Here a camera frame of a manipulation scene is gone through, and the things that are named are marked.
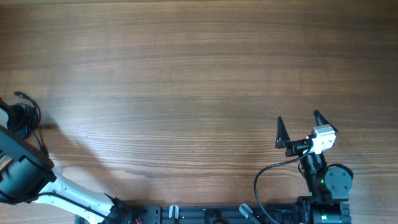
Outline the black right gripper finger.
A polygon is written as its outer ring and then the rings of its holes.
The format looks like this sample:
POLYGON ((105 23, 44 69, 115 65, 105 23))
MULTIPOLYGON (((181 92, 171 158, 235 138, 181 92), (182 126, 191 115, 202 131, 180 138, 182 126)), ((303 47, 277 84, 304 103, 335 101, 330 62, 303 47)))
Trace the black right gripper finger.
POLYGON ((329 121, 327 121, 324 118, 324 116, 321 114, 321 112, 319 112, 318 110, 315 110, 313 112, 313 114, 314 114, 317 126, 330 125, 335 132, 338 131, 329 121))
POLYGON ((290 146, 290 137, 286 130, 284 121, 281 116, 277 118, 277 136, 275 140, 275 148, 287 148, 290 146))

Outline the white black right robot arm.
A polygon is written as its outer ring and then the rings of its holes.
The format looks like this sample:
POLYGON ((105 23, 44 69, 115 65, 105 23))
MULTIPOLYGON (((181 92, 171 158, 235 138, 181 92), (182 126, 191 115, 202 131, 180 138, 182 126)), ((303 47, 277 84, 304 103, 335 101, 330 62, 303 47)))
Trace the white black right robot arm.
POLYGON ((347 201, 353 171, 343 164, 327 164, 323 152, 331 149, 338 130, 315 110, 316 126, 305 139, 291 141, 281 117, 277 119, 276 148, 285 148, 287 157, 298 156, 299 172, 305 179, 309 196, 299 196, 293 204, 268 206, 277 223, 350 224, 347 201))

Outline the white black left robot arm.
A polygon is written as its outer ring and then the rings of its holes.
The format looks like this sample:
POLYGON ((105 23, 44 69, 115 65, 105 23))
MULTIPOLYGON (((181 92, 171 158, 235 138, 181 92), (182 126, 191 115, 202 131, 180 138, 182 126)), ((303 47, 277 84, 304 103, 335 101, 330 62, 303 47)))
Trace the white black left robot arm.
POLYGON ((46 153, 1 127, 1 203, 44 203, 90 224, 132 223, 120 199, 88 190, 54 169, 46 153))

